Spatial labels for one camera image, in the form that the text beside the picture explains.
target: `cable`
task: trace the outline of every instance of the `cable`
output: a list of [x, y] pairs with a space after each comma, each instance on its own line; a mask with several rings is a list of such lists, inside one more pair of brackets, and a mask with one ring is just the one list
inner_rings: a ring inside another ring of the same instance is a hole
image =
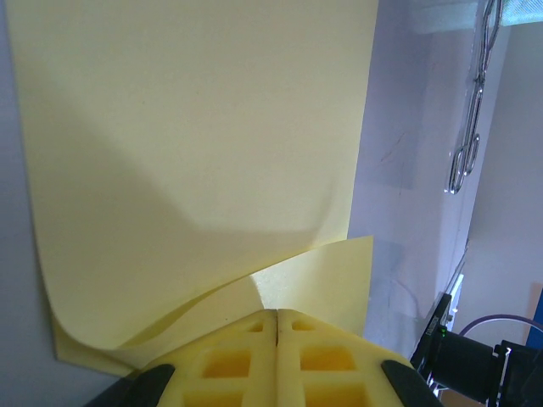
[[482, 316], [481, 318], [478, 318], [477, 320], [470, 322], [466, 325], [464, 329], [460, 331], [458, 335], [461, 337], [466, 336], [468, 332], [470, 332], [474, 327], [477, 325], [484, 324], [485, 322], [491, 322], [491, 321], [517, 321], [517, 322], [523, 322], [524, 324], [531, 325], [533, 328], [537, 329], [540, 332], [543, 332], [543, 324], [540, 324], [539, 322], [535, 322], [534, 320], [531, 320], [530, 318], [524, 318], [523, 316], [519, 315], [509, 315], [509, 314], [495, 314], [495, 315], [487, 315]]

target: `yellow paper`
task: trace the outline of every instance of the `yellow paper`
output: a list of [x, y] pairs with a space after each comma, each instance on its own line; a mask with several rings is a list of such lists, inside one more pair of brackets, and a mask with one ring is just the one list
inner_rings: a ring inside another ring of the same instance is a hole
[[[362, 334], [372, 269], [372, 238], [331, 243], [228, 284], [174, 311], [162, 323], [119, 348], [98, 349], [134, 369], [261, 309], [296, 309]], [[94, 360], [59, 354], [63, 360], [99, 368]], [[112, 371], [109, 365], [105, 371]]]
[[6, 3], [42, 272], [77, 342], [121, 348], [346, 237], [377, 0]]

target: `paper sheet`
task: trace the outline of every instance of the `paper sheet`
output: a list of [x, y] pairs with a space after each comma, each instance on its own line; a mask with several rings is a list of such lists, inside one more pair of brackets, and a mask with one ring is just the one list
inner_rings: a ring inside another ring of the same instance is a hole
[[42, 272], [117, 349], [346, 237], [377, 0], [7, 0]]
[[[59, 358], [116, 373], [148, 362], [261, 309], [296, 309], [361, 335], [372, 269], [372, 238], [331, 243], [258, 271], [181, 307], [118, 348], [57, 349]], [[100, 352], [105, 360], [93, 358]], [[113, 360], [123, 362], [116, 366]]]

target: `white wall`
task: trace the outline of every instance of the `white wall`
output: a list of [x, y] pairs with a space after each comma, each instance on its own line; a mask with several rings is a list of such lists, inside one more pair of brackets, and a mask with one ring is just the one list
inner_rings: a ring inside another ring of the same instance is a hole
[[[543, 23], [514, 26], [470, 229], [458, 331], [473, 319], [533, 317], [543, 283]], [[528, 329], [491, 322], [470, 337], [524, 343]]]

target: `purple cable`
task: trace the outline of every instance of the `purple cable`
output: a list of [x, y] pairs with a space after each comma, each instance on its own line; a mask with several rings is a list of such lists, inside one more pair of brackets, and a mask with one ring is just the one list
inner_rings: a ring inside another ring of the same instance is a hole
[[487, 315], [482, 316], [481, 318], [478, 318], [477, 320], [470, 322], [467, 324], [467, 326], [460, 331], [458, 335], [461, 337], [466, 336], [468, 332], [470, 332], [474, 327], [480, 324], [484, 324], [485, 322], [490, 321], [518, 321], [523, 322], [524, 324], [531, 325], [533, 328], [537, 329], [540, 332], [543, 332], [543, 325], [539, 322], [535, 322], [534, 320], [531, 320], [530, 318], [524, 318], [523, 316], [519, 315], [509, 315], [509, 314], [495, 314], [495, 315]]

